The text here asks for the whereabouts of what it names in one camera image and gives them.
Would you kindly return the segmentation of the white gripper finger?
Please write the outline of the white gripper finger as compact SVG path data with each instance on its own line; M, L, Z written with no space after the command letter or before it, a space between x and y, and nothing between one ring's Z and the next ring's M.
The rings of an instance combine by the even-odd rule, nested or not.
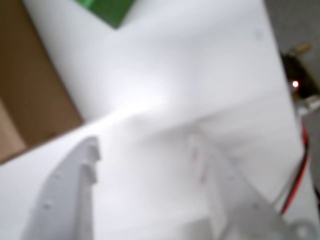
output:
M298 240L297 232L207 137L189 137L192 160L202 163L201 182L209 202L219 197L226 216L221 240Z
M101 159L97 137L79 142L45 179L23 240L94 239L93 185Z

